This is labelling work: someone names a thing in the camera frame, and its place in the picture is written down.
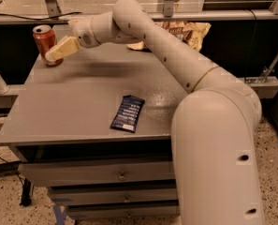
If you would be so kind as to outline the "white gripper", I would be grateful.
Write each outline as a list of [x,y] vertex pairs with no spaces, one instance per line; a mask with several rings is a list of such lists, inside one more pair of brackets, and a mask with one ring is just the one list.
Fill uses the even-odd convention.
[[45,53],[45,58],[50,62],[55,62],[76,53],[80,49],[80,45],[87,49],[99,46],[100,43],[95,38],[92,21],[92,16],[69,20],[68,25],[75,37],[62,37]]

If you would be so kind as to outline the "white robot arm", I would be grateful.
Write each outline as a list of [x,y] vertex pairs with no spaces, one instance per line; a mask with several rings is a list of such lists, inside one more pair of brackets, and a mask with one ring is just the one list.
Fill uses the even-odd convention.
[[140,40],[185,90],[171,123],[182,225],[265,225],[254,146],[262,114],[256,92],[156,25],[135,0],[68,24],[72,36],[53,46],[48,60]]

